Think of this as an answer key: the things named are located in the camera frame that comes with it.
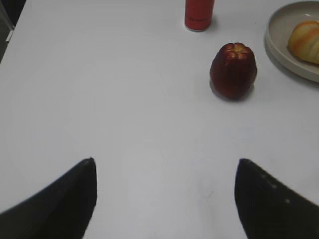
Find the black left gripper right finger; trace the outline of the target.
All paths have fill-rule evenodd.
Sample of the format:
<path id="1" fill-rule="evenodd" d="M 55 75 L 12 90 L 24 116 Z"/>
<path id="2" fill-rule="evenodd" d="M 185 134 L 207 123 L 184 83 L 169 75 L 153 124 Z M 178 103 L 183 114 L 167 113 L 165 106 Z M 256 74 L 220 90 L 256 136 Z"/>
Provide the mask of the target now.
<path id="1" fill-rule="evenodd" d="M 249 239 L 317 239 L 319 207 L 249 159 L 240 159 L 235 203 Z"/>

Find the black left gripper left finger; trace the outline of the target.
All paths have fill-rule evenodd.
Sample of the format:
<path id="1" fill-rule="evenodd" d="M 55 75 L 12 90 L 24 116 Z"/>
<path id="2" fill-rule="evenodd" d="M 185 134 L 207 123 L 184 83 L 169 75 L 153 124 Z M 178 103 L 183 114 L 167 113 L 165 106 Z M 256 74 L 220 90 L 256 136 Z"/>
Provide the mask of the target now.
<path id="1" fill-rule="evenodd" d="M 97 201 L 93 158 L 0 215 L 2 239 L 81 239 Z"/>

